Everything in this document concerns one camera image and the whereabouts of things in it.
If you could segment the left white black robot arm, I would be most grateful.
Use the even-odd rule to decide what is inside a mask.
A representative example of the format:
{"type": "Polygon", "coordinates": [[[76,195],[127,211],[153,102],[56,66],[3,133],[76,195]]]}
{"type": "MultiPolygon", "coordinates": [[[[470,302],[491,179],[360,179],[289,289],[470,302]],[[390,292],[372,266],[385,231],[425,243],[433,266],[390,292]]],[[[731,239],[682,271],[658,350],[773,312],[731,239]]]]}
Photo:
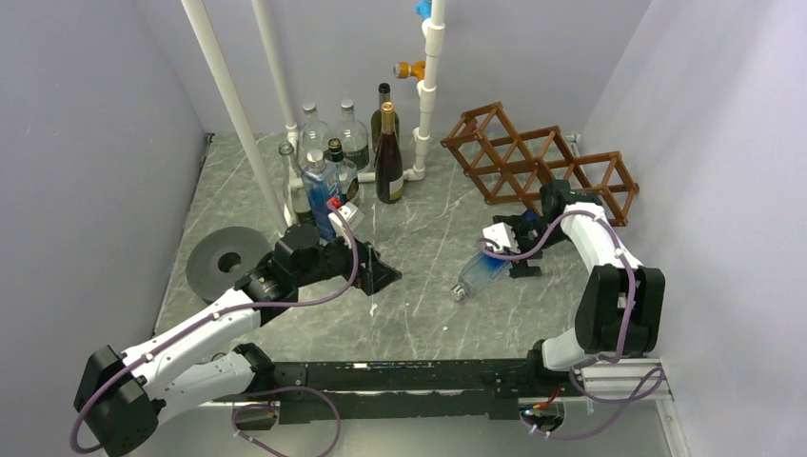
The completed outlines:
{"type": "Polygon", "coordinates": [[[323,242],[314,227],[294,225],[255,268],[181,324],[122,352],[97,349],[73,401],[78,417],[69,433],[71,450],[124,456],[162,423],[208,400],[266,397],[274,366],[261,349],[240,345],[208,363],[203,353],[299,307],[301,287],[335,277],[371,296],[403,275],[350,233],[323,242]]]}

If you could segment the clear bottle dark label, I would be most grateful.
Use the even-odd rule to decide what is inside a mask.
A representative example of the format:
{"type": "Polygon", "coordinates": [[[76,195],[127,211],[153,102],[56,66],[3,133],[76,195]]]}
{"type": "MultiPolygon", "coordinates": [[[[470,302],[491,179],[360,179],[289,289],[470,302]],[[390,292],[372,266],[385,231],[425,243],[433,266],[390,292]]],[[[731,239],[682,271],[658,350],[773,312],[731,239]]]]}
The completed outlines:
{"type": "Polygon", "coordinates": [[[355,117],[352,99],[345,98],[340,108],[342,118],[335,132],[342,143],[344,157],[353,162],[358,171],[366,171],[370,162],[367,128],[355,117]]]}

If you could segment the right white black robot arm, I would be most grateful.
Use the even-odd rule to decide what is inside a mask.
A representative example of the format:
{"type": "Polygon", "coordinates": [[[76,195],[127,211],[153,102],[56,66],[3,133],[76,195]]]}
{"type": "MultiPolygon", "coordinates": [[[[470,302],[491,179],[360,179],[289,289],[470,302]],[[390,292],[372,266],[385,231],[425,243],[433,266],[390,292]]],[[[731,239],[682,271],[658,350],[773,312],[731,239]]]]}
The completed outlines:
{"type": "Polygon", "coordinates": [[[651,352],[659,338],[666,280],[660,269],[645,266],[629,251],[595,192],[554,179],[541,186],[540,195],[536,244],[522,253],[508,245],[500,251],[512,260],[524,260],[568,241],[588,273],[572,327],[543,341],[541,359],[524,370],[528,389],[546,395],[560,384],[561,371],[651,352]]]}

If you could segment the small dark capped bottle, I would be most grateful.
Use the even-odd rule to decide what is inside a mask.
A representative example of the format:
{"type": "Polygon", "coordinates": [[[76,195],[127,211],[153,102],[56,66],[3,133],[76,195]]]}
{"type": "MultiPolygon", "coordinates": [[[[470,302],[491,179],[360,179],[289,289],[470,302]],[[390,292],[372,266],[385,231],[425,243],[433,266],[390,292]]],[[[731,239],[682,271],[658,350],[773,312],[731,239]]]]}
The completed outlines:
{"type": "Polygon", "coordinates": [[[331,138],[328,143],[329,159],[336,166],[338,171],[342,201],[359,206],[362,201],[362,190],[359,182],[358,169],[356,165],[345,158],[342,143],[339,138],[331,138]]]}

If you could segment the dark bottle gold cap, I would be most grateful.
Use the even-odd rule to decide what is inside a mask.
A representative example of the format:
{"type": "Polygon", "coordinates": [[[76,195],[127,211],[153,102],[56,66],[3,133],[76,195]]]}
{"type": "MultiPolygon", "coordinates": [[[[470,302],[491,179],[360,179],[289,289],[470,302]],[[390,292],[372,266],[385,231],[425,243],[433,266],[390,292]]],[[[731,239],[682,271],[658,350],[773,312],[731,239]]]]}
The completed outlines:
{"type": "Polygon", "coordinates": [[[379,200],[386,204],[398,202],[404,192],[403,158],[395,129],[396,115],[391,102],[382,103],[375,185],[379,200]]]}

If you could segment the dark bottle silver cap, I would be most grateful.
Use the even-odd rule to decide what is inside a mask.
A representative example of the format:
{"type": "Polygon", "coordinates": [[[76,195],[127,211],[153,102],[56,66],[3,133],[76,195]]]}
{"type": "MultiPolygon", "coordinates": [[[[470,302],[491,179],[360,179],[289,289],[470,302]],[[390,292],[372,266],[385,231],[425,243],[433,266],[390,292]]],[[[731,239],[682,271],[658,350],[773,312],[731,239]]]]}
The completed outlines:
{"type": "Polygon", "coordinates": [[[371,146],[373,152],[377,152],[379,147],[383,123],[382,106],[390,101],[391,87],[388,83],[383,82],[378,86],[378,107],[371,117],[371,146]]]}

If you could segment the clear bottle red green label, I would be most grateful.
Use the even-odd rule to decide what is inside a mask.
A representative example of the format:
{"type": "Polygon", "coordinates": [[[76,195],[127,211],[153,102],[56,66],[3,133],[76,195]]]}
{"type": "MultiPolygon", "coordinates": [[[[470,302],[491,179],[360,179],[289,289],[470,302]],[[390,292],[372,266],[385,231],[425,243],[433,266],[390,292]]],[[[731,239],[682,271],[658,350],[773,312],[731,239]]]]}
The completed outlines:
{"type": "Polygon", "coordinates": [[[328,154],[328,142],[334,137],[333,129],[320,119],[317,106],[314,102],[303,103],[305,121],[300,130],[298,156],[304,164],[307,153],[311,150],[321,150],[328,154]]]}

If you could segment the blue labelled clear bottle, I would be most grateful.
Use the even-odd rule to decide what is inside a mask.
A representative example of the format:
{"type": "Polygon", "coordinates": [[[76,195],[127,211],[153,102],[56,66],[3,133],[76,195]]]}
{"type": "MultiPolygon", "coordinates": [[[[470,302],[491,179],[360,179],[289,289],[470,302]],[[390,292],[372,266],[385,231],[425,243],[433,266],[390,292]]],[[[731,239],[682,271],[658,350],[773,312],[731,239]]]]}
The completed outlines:
{"type": "Polygon", "coordinates": [[[302,181],[320,237],[329,242],[336,237],[327,203],[334,197],[342,198],[339,172],[335,163],[327,160],[320,149],[306,153],[302,181]]]}

